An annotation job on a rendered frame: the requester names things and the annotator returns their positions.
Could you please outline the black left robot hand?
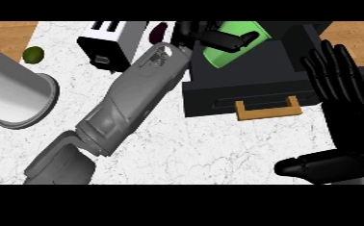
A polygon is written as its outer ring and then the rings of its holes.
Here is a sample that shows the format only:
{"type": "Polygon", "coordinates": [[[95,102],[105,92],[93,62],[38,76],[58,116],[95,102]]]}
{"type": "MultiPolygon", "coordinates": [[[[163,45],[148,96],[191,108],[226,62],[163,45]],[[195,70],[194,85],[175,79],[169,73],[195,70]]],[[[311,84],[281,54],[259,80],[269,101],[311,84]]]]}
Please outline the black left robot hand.
{"type": "Polygon", "coordinates": [[[178,21],[170,43],[176,47],[194,49],[195,41],[198,41],[206,47],[228,53],[237,52],[257,39],[259,33],[252,31],[240,36],[228,34],[218,30],[222,24],[222,21],[178,21]]]}

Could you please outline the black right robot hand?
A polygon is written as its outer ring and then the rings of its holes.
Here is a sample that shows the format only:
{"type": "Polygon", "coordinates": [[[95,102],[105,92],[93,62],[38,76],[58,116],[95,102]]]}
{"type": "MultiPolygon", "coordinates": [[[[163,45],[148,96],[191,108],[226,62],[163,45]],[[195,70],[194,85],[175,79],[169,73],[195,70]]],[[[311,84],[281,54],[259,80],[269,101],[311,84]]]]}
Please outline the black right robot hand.
{"type": "Polygon", "coordinates": [[[364,185],[364,78],[342,44],[321,41],[300,62],[321,102],[334,149],[275,163],[274,173],[315,185],[364,185]]]}

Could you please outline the black drawer box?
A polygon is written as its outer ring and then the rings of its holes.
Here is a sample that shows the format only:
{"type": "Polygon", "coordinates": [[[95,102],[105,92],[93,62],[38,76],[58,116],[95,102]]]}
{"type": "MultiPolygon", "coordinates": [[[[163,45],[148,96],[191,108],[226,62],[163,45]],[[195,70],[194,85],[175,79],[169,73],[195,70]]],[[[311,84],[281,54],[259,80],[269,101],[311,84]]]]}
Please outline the black drawer box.
{"type": "Polygon", "coordinates": [[[294,71],[280,40],[265,41],[222,68],[206,60],[203,50],[197,42],[191,57],[191,81],[183,83],[185,89],[262,85],[309,78],[305,71],[294,71]]]}

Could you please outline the black drawer front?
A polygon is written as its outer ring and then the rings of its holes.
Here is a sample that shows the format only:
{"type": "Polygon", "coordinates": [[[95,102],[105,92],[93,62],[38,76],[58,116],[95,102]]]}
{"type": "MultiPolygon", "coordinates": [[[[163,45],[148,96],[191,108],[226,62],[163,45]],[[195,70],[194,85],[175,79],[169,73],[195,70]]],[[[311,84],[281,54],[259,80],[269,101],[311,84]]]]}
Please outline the black drawer front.
{"type": "Polygon", "coordinates": [[[186,117],[234,113],[235,101],[244,103],[247,110],[284,107],[287,96],[294,96],[302,106],[320,102],[309,81],[209,88],[183,83],[182,94],[186,117]]]}

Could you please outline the dark purple eggplant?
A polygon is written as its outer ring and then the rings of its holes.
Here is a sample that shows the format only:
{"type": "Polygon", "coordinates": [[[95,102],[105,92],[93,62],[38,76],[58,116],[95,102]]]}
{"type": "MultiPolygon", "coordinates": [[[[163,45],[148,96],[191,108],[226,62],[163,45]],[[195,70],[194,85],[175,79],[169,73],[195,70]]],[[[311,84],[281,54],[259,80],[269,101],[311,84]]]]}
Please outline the dark purple eggplant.
{"type": "Polygon", "coordinates": [[[163,41],[164,39],[164,32],[166,32],[166,28],[167,28],[167,23],[161,22],[155,28],[152,29],[151,33],[149,33],[149,42],[152,44],[157,44],[158,42],[163,41]]]}

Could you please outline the black cabinet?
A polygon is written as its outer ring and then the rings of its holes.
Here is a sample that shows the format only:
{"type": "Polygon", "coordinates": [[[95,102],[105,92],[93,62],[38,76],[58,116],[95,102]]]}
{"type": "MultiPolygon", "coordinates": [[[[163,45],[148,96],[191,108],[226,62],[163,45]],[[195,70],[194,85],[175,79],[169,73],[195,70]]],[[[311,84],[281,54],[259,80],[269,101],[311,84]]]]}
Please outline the black cabinet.
{"type": "Polygon", "coordinates": [[[320,35],[331,25],[331,21],[260,21],[259,24],[272,40],[281,41],[294,71],[303,71],[300,58],[309,55],[311,49],[321,50],[320,35]]]}

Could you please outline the white and black toaster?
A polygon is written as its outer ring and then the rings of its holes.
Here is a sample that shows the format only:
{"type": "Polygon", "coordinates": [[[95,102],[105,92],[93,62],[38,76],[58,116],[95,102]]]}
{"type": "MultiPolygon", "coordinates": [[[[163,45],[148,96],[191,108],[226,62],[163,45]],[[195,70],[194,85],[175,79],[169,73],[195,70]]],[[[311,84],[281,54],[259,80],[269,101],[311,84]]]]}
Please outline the white and black toaster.
{"type": "Polygon", "coordinates": [[[127,70],[148,24],[148,21],[90,22],[77,44],[98,69],[127,70]]]}

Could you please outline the green lime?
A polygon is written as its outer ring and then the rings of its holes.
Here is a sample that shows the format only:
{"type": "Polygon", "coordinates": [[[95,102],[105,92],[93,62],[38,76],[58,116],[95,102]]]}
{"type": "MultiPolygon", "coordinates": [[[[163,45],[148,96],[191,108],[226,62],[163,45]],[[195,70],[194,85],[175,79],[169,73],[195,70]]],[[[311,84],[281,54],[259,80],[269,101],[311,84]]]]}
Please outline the green lime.
{"type": "Polygon", "coordinates": [[[22,52],[25,63],[36,64],[44,59],[44,50],[38,46],[28,47],[22,52]]]}

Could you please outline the large grey rounded basin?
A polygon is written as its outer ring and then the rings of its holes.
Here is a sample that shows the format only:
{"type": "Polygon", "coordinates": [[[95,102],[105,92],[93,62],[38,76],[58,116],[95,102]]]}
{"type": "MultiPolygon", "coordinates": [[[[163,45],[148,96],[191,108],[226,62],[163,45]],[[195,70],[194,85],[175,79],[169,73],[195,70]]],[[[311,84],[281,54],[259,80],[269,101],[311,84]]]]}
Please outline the large grey rounded basin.
{"type": "Polygon", "coordinates": [[[0,126],[24,129],[50,113],[59,97],[56,79],[34,73],[0,53],[0,126]]]}

